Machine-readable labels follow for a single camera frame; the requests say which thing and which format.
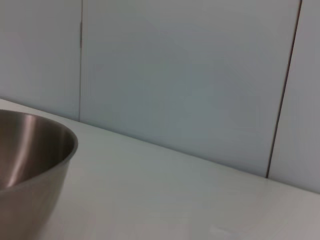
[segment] white countertop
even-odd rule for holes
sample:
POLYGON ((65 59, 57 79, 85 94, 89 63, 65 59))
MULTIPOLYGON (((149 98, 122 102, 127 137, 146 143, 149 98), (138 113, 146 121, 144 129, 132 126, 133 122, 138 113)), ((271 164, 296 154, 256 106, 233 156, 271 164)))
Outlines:
POLYGON ((320 195, 9 101, 75 132, 40 240, 319 240, 320 195))

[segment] white cabinet door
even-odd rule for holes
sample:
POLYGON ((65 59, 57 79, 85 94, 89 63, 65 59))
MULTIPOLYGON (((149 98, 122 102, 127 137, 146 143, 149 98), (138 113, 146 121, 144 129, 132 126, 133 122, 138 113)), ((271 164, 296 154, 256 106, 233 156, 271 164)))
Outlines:
POLYGON ((303 0, 269 177, 320 193, 320 1, 303 0))
POLYGON ((80 120, 264 176, 299 3, 84 0, 80 120))
POLYGON ((78 119, 81 0, 0 1, 0 98, 78 119))

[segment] bowl rim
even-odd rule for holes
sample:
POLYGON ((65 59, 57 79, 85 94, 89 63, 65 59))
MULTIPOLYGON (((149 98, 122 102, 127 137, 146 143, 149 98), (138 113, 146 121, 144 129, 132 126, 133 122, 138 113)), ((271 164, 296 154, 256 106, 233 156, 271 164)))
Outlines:
POLYGON ((48 170, 46 170, 46 171, 44 171, 44 172, 42 172, 42 173, 40 173, 38 175, 35 175, 35 176, 25 180, 25 181, 22 181, 22 182, 20 182, 20 183, 18 183, 16 185, 10 186, 8 188, 0 189, 0 196, 2 194, 4 194, 4 193, 14 192, 14 191, 17 191, 17 190, 19 190, 21 188, 24 188, 24 187, 30 186, 30 185, 32 185, 32 184, 34 184, 36 182, 39 182, 42 178, 46 177, 51 172, 54 172, 55 170, 59 169, 60 167, 63 167, 64 165, 68 164, 70 162, 70 159, 75 155, 75 153, 76 153, 76 151, 78 149, 78 145, 79 145, 78 137, 66 125, 64 125, 64 124, 62 124, 62 123, 60 123, 58 121, 52 120, 50 118, 47 118, 47 117, 44 117, 44 116, 40 116, 40 115, 36 115, 36 114, 32 114, 32 113, 28 113, 28 112, 0 109, 0 113, 1 112, 11 112, 11 113, 19 114, 19 115, 34 116, 36 118, 43 119, 43 120, 48 121, 48 122, 50 122, 50 123, 52 123, 54 125, 62 127, 71 135, 71 137, 72 137, 72 139, 74 141, 74 146, 73 146, 72 151, 61 162, 59 162, 58 164, 54 165, 50 169, 48 169, 48 170))

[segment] metal bowl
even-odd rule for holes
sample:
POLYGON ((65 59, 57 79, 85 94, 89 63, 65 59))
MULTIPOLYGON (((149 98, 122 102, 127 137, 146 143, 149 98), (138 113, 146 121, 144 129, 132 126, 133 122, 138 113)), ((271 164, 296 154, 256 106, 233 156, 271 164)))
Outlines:
POLYGON ((33 240, 50 216, 78 147, 66 126, 0 110, 0 240, 33 240))

